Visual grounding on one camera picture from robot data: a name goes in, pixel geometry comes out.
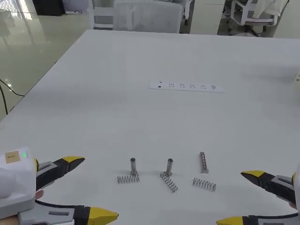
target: label sticker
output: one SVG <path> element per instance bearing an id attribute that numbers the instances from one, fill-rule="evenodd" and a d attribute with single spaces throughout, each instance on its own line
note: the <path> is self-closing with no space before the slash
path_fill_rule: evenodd
<path id="1" fill-rule="evenodd" d="M 20 155 L 18 151 L 12 151 L 5 153 L 6 164 L 19 162 Z"/>

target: white table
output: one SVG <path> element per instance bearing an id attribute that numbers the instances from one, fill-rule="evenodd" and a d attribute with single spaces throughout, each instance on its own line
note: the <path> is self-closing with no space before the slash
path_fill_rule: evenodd
<path id="1" fill-rule="evenodd" d="M 42 201 L 103 207 L 120 214 L 113 224 L 292 213 L 240 172 L 292 175 L 300 162 L 299 59 L 300 40 L 89 30 L 0 123 L 1 151 L 28 146 L 40 162 L 86 157 Z M 217 83 L 226 93 L 149 90 L 157 80 Z M 131 157 L 141 180 L 119 185 Z M 159 177 L 168 158 L 176 193 Z M 191 186 L 194 177 L 216 192 Z"/>

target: power outlet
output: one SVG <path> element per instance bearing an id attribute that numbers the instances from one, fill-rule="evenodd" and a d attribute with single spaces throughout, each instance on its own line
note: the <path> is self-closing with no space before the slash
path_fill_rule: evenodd
<path id="1" fill-rule="evenodd" d="M 294 85 L 300 86 L 300 71 L 299 71 L 298 74 L 295 76 Z"/>
<path id="2" fill-rule="evenodd" d="M 185 91 L 199 91 L 199 92 L 215 92 L 224 93 L 224 89 L 216 84 L 209 83 L 190 83 L 190 82 L 150 82 L 150 89 L 158 90 L 185 90 Z"/>

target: metal spring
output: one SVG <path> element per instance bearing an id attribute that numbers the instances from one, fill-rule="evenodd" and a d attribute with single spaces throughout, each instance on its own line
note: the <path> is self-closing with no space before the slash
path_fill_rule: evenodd
<path id="1" fill-rule="evenodd" d="M 206 159 L 204 152 L 200 152 L 200 160 L 201 160 L 201 173 L 208 173 Z"/>
<path id="2" fill-rule="evenodd" d="M 170 177 L 166 174 L 166 172 L 161 172 L 161 179 L 166 183 L 166 185 L 170 188 L 171 191 L 175 192 L 178 190 L 178 187 L 174 184 L 174 182 L 170 179 Z"/>
<path id="3" fill-rule="evenodd" d="M 199 178 L 194 178 L 193 179 L 193 185 L 197 185 L 201 188 L 204 188 L 204 189 L 207 189 L 207 190 L 210 190 L 210 191 L 215 191 L 216 188 L 217 188 L 216 184 L 211 183 L 211 182 L 206 181 L 206 180 L 199 179 Z"/>
<path id="4" fill-rule="evenodd" d="M 124 175 L 124 176 L 117 177 L 118 184 L 132 183 L 132 182 L 139 182 L 139 181 L 140 181 L 139 175 L 136 175 L 136 176 Z"/>

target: chair backrest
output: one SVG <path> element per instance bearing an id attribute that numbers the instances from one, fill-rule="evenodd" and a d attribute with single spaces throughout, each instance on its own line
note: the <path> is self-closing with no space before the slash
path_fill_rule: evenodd
<path id="1" fill-rule="evenodd" d="M 113 28 L 113 4 L 111 0 L 88 0 L 90 28 Z"/>
<path id="2" fill-rule="evenodd" d="M 156 0 L 116 0 L 113 29 L 179 33 L 182 5 Z"/>

